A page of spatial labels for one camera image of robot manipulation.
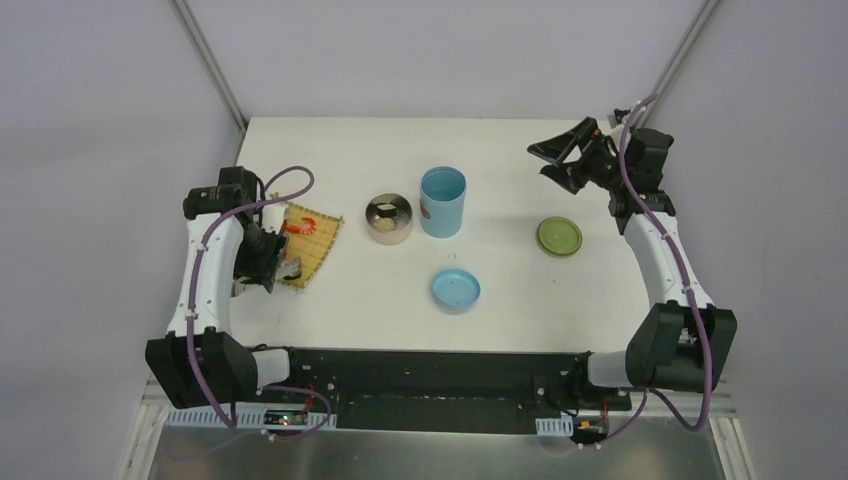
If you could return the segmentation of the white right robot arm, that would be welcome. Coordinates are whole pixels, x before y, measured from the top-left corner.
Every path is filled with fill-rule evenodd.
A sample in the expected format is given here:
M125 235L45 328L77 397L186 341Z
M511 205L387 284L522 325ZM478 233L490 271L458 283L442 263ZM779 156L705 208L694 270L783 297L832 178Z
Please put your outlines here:
M737 319L705 292L678 237L676 209L660 188L672 136L650 128L632 131L617 149L597 121L528 146L545 161L541 174L571 194L588 183L610 195L609 212L637 260L651 308L627 347L589 353L580 375L567 384L569 400L595 408L608 388L703 393L720 379L737 331Z

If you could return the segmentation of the metal tongs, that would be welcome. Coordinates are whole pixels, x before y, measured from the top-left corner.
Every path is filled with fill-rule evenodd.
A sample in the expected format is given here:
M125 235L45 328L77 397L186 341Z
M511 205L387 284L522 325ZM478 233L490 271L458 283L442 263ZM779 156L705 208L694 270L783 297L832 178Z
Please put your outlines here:
M278 281L294 281L298 280L302 275L302 261L300 257L292 259L284 259L280 262L276 271L275 279L271 282L270 287L265 284L251 280L247 277L240 277L232 282L231 294L232 298L257 288L263 288L268 293L273 291L273 285Z

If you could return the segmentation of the sushi roll red centre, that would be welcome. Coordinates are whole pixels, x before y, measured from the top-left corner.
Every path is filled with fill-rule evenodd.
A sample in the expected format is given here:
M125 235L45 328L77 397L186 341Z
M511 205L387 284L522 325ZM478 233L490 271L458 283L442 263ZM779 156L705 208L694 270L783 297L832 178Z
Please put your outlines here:
M285 281L297 280L302 275L302 265L294 260L286 261L281 267L280 272Z

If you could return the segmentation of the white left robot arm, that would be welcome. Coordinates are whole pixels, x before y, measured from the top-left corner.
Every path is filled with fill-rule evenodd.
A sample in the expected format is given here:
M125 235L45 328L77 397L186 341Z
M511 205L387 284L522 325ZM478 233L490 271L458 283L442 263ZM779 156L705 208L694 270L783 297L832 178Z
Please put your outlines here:
M266 387L281 404L297 402L305 378L282 348L254 350L230 334L237 283L271 292L289 239L286 209L250 210L260 181L243 167L220 170L214 186L192 189L183 201L188 256L177 307L163 337L147 342L145 360L178 409L248 401Z

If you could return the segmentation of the beige round rice ball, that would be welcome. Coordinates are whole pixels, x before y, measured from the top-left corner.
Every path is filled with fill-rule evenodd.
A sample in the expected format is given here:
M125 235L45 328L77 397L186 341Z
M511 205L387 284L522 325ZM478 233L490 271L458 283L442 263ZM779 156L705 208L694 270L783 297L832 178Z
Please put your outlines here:
M397 223L393 218L377 218L372 222L372 227L376 231L388 233L397 229Z

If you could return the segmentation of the sushi roll white black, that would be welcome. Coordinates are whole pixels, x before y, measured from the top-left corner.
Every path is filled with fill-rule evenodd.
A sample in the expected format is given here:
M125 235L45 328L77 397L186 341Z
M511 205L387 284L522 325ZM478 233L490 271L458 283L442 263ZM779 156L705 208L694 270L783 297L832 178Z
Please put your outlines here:
M391 203L379 204L376 206L376 212L379 218L395 218L397 207Z

